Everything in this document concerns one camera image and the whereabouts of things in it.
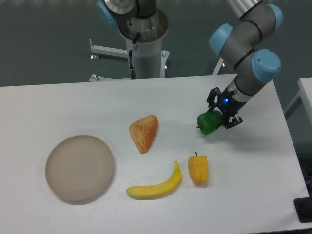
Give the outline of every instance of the cable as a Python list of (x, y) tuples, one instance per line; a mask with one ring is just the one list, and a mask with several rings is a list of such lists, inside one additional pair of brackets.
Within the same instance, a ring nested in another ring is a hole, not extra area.
[(133, 65), (132, 65), (132, 51), (133, 51), (133, 49), (135, 48), (135, 43), (138, 41), (138, 39), (140, 38), (140, 36), (141, 36), (141, 33), (136, 33), (136, 36), (135, 36), (135, 38), (133, 39), (133, 41), (132, 41), (132, 45), (131, 45), (131, 48), (130, 48), (130, 50), (129, 50), (129, 69), (130, 70), (133, 70)]

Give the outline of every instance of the yellow bell pepper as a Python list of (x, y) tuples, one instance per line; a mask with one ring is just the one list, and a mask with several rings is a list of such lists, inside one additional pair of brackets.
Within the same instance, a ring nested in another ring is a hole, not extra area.
[(205, 183), (209, 178), (208, 162), (206, 155), (197, 155), (189, 157), (189, 173), (194, 184)]

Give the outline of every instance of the blue joint cap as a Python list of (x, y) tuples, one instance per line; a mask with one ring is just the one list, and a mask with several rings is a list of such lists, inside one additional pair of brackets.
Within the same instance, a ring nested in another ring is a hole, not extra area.
[(226, 40), (228, 39), (233, 27), (229, 24), (224, 24), (220, 26), (214, 34), (211, 36), (209, 40), (209, 45), (212, 48), (212, 50), (219, 55), (222, 48), (224, 47), (224, 44)]
[(252, 70), (260, 82), (269, 83), (281, 70), (281, 60), (270, 50), (259, 50), (253, 55)]
[(272, 8), (272, 10), (274, 11), (276, 19), (275, 30), (277, 30), (283, 23), (283, 12), (281, 11), (281, 9), (279, 9), (278, 6), (275, 6), (274, 4), (267, 4), (267, 6)]
[(106, 9), (101, 0), (97, 1), (97, 11), (99, 13), (99, 16), (106, 23), (107, 26), (109, 26), (110, 28), (118, 28), (117, 22), (114, 20), (114, 18)]

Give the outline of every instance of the banana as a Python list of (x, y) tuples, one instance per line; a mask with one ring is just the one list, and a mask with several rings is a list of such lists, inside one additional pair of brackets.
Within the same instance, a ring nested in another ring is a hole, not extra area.
[(156, 185), (133, 186), (126, 190), (127, 194), (136, 199), (155, 198), (169, 194), (178, 187), (182, 178), (182, 173), (177, 161), (174, 162), (174, 166), (175, 169), (167, 181)]

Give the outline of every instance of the white table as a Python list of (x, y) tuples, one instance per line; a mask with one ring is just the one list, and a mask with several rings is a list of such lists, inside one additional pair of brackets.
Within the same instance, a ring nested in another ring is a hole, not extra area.
[(299, 91), (284, 109), (285, 118), (288, 119), (298, 106), (303, 103), (310, 123), (312, 124), (312, 77), (299, 79), (298, 86)]
[[(1, 234), (229, 234), (310, 228), (293, 200), (307, 197), (303, 176), (273, 83), (240, 112), (244, 122), (204, 136), (197, 116), (212, 88), (234, 75), (125, 80), (0, 88)], [(157, 136), (141, 155), (129, 135), (135, 120), (155, 114)], [(44, 169), (64, 139), (88, 134), (115, 157), (108, 190), (75, 206), (53, 194)], [(195, 186), (188, 158), (208, 156), (210, 178)], [(169, 178), (173, 161), (182, 182), (171, 195), (134, 200), (126, 188)]]

